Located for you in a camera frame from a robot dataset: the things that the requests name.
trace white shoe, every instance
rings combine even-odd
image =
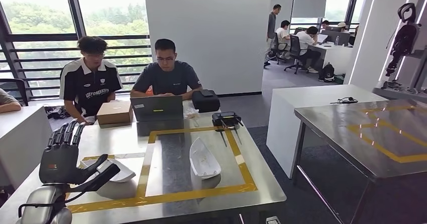
[[[310,73],[314,73],[314,74],[319,73],[317,70],[315,70],[315,69],[313,69],[313,68],[308,68],[308,72],[310,72]]]

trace cardboard box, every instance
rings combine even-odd
[[[96,115],[98,124],[131,123],[133,109],[130,101],[114,101],[102,104]]]

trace white shirt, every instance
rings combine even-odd
[[[298,32],[296,34],[296,36],[300,40],[300,49],[301,49],[300,55],[303,55],[303,54],[305,54],[307,52],[308,46],[314,44],[314,39],[311,38],[311,36],[308,35],[306,33],[306,31]]]
[[[285,39],[285,37],[289,35],[289,31],[287,29],[278,28],[276,30],[276,34],[277,34],[279,44],[285,44],[289,42],[288,40]]]

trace black case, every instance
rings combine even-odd
[[[202,112],[215,112],[220,108],[220,100],[214,91],[209,90],[213,96],[205,97],[200,91],[193,92],[192,100],[195,109]]]

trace robotic arm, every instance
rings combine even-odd
[[[80,137],[85,127],[84,123],[80,124],[73,137],[76,124],[77,119],[74,119],[52,133],[40,162],[39,178],[43,185],[30,194],[26,204],[19,207],[17,224],[71,224],[72,214],[65,204],[88,191],[97,191],[120,171],[115,164],[103,166],[107,154],[101,155],[85,169],[76,167]],[[86,182],[96,172],[99,175]],[[79,186],[70,188],[70,184]],[[81,193],[66,200],[65,195],[71,192]]]

